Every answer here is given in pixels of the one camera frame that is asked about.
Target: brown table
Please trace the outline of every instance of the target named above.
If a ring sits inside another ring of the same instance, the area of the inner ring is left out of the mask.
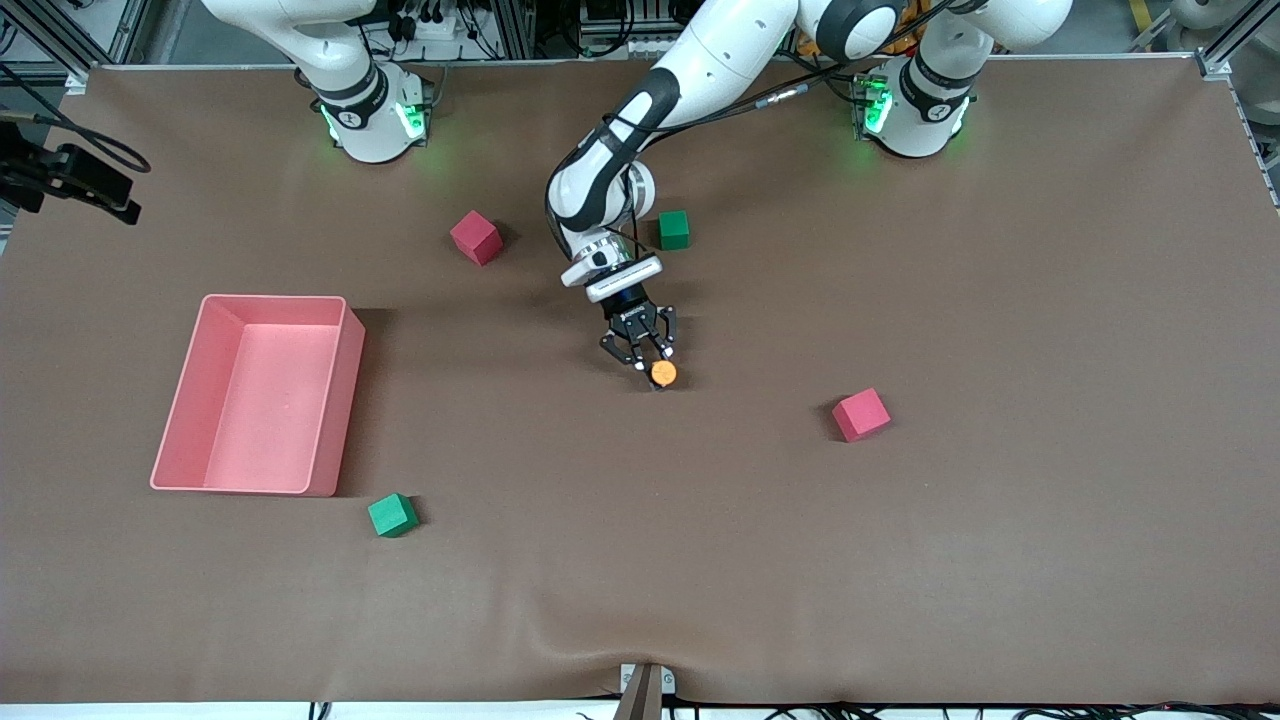
[[[0,700],[1280,700],[1280,223],[1225,85],[998,61],[928,160],[826,92],[655,147],[653,393],[541,215],[643,72],[460,69],[385,167],[285,72],[95,73],[68,111],[156,172],[0,260]],[[147,487],[210,292],[360,309],[340,497]],[[870,386],[893,425],[837,442]],[[426,527],[374,537],[389,492]]]

